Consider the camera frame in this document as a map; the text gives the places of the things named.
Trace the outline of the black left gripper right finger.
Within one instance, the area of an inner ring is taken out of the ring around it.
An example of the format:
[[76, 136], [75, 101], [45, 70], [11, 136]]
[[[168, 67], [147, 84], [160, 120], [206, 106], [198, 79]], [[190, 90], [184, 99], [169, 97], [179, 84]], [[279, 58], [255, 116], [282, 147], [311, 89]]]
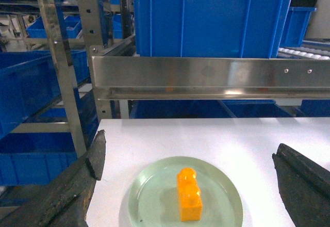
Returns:
[[329, 171], [281, 143], [272, 155], [282, 202], [295, 226], [329, 226]]

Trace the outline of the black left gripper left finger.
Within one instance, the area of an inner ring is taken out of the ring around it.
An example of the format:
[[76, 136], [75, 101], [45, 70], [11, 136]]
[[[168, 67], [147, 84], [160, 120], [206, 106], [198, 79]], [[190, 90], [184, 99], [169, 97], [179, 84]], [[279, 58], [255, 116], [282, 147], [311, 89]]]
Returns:
[[1, 219], [1, 226], [87, 226], [86, 216], [106, 155], [105, 131], [88, 151], [26, 203]]

